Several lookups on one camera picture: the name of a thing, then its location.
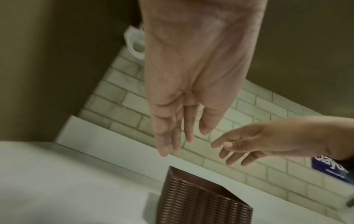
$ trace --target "brown wicker basket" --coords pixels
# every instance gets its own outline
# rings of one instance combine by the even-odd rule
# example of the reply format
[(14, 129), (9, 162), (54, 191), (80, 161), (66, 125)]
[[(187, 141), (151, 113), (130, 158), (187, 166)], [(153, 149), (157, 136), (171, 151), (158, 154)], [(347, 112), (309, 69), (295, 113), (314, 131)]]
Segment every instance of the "brown wicker basket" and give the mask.
[(249, 224), (253, 208), (224, 187), (170, 167), (157, 224)]

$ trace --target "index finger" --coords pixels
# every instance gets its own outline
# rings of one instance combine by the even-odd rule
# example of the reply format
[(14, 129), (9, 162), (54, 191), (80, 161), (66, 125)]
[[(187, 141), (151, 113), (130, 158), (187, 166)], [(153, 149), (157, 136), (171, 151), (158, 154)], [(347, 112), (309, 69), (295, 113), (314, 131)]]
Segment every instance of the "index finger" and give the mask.
[(264, 125), (262, 123), (249, 124), (249, 125), (237, 128), (235, 130), (226, 132), (225, 134), (223, 134), (222, 136), (217, 138), (215, 141), (213, 141), (211, 143), (211, 147), (217, 148), (217, 147), (221, 146), (224, 142), (234, 141), (234, 140), (238, 140), (240, 138), (248, 139), (248, 138), (254, 137), (262, 131), (263, 127), (264, 127)]

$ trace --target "fingernail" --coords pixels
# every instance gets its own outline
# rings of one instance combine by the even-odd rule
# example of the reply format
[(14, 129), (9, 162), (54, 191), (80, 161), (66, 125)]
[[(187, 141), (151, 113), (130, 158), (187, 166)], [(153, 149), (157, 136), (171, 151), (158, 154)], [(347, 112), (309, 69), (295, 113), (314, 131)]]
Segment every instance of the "fingernail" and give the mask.
[(224, 142), (223, 146), (225, 148), (231, 148), (232, 147), (232, 143), (231, 142)]

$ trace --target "human palm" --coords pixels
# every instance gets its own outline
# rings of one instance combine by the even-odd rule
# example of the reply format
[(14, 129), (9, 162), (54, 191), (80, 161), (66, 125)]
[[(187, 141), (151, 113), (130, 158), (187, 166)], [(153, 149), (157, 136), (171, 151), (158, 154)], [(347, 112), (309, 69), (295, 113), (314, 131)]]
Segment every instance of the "human palm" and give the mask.
[(232, 104), (249, 69), (266, 1), (140, 0), (146, 32), (145, 83), (157, 149), (180, 149)]

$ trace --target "blue sign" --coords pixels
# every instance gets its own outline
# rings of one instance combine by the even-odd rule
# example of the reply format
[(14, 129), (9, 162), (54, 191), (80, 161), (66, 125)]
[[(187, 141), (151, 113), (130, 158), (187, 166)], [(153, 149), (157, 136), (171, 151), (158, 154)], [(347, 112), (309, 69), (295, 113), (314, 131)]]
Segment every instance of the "blue sign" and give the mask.
[(348, 175), (349, 172), (327, 156), (313, 157), (312, 168), (344, 182), (354, 184), (354, 181)]

